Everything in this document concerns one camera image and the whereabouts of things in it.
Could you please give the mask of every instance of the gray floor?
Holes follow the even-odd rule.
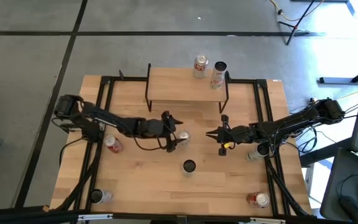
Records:
[[[308,3],[277,1],[296,18]],[[72,30],[80,0],[0,0],[0,30]],[[340,98],[358,86],[322,86],[318,77],[358,74],[358,28],[343,3],[324,3],[302,27],[329,37],[77,37],[60,94],[77,94],[83,75],[144,76],[147,64],[190,67],[195,55],[228,63],[235,78],[284,82],[291,110],[310,97]],[[280,31],[259,1],[89,1],[80,30]],[[68,37],[0,37],[0,208],[8,207],[29,156]],[[50,127],[26,205],[49,204],[66,134]]]

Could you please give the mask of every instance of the wooden tabletop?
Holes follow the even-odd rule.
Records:
[[[85,76],[80,95],[85,101],[96,101],[100,76]],[[288,116],[283,85],[279,80],[268,80],[268,92],[274,119]],[[247,152],[256,144],[237,145],[226,157],[218,156],[219,144],[207,138],[205,132],[221,125],[215,104],[208,102],[161,101],[153,102],[148,112],[144,98],[146,82],[115,82],[110,112],[119,116],[160,118],[169,110],[184,122],[177,130],[186,130],[191,139],[186,147],[178,146],[172,153],[163,150],[143,151],[133,139],[108,127],[106,134],[114,134],[124,145],[124,151],[115,154],[102,148],[96,188],[114,195],[111,203],[92,205],[94,212],[189,214],[189,215],[258,215],[271,216],[271,207],[251,208],[246,202],[248,193],[269,192],[264,161],[249,162]],[[229,84],[230,100],[224,114],[230,117],[231,127],[257,122],[253,87],[250,84]],[[262,104],[263,93],[260,90]],[[78,139],[80,133],[71,133],[68,142]],[[143,147],[156,147],[154,139],[139,140]],[[59,206],[78,181],[86,142],[80,141],[65,149],[51,208]],[[280,147],[285,182],[296,201],[311,213],[303,180],[298,152],[291,146]],[[196,172],[185,177],[181,166],[187,159],[196,162]],[[85,187],[81,207],[85,204]],[[278,210],[283,213],[280,191],[276,186]]]
[[[212,70],[204,78],[195,78],[192,68],[151,68],[149,100],[226,101],[224,83],[220,89],[210,87]]]

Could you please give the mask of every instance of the tripod stand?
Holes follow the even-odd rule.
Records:
[[[299,20],[298,20],[298,22],[296,23],[295,26],[293,26],[293,25],[291,25],[291,24],[287,24],[286,22],[282,22],[282,21],[279,21],[279,22],[278,22],[279,24],[283,24],[283,25],[286,25],[286,26],[292,28],[290,38],[288,38],[287,43],[286,43],[287,45],[290,44],[292,37],[295,35],[295,32],[296,32],[297,30],[300,30],[300,29],[298,28],[298,26],[299,26],[299,24],[301,23],[302,19],[303,19],[303,18],[306,16],[306,14],[308,13],[308,11],[309,11],[311,5],[314,3],[314,1],[315,1],[315,0],[311,0],[310,5],[309,5],[308,8],[306,9],[306,11],[303,13],[303,15],[299,18]],[[299,34],[299,35],[302,35],[302,34],[303,34],[303,35],[306,35],[306,34],[309,34],[309,32],[308,32],[307,30],[303,30],[302,33],[299,33],[299,32],[298,32],[298,34]]]

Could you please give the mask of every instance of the wooden shelf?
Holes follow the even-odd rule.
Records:
[[[225,102],[226,86],[210,87],[212,70],[205,78],[195,78],[192,68],[150,68],[147,98],[153,100]]]

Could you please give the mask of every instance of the wooden table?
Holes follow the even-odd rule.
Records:
[[[85,101],[95,102],[100,76],[84,77],[80,95]],[[268,92],[274,119],[288,116],[283,84],[268,80]],[[189,145],[178,146],[172,153],[163,150],[143,151],[131,138],[107,127],[106,134],[116,135],[124,151],[115,154],[105,146],[96,181],[97,189],[113,193],[112,203],[92,205],[93,212],[153,213],[227,216],[272,216],[270,206],[251,208],[246,202],[248,193],[269,192],[264,161],[248,162],[247,152],[256,144],[241,144],[218,155],[220,145],[205,136],[205,132],[221,125],[221,115],[216,105],[208,102],[158,101],[148,112],[145,102],[146,82],[115,82],[110,112],[119,116],[160,118],[169,110],[176,119],[184,122],[177,130],[191,134]],[[230,117],[231,127],[257,122],[253,87],[250,84],[229,84],[230,100],[224,114]],[[262,105],[263,93],[260,90]],[[262,107],[267,120],[265,106]],[[68,142],[78,139],[80,133],[70,133]],[[143,147],[156,147],[155,139],[139,140]],[[59,206],[70,193],[80,176],[86,141],[72,144],[65,149],[51,208]],[[291,146],[280,147],[285,182],[296,201],[311,213],[308,194],[303,180],[298,151]],[[187,159],[196,162],[196,173],[191,177],[182,174],[181,166]],[[83,191],[81,208],[84,207],[88,188]],[[278,211],[283,213],[280,191],[276,186]]]

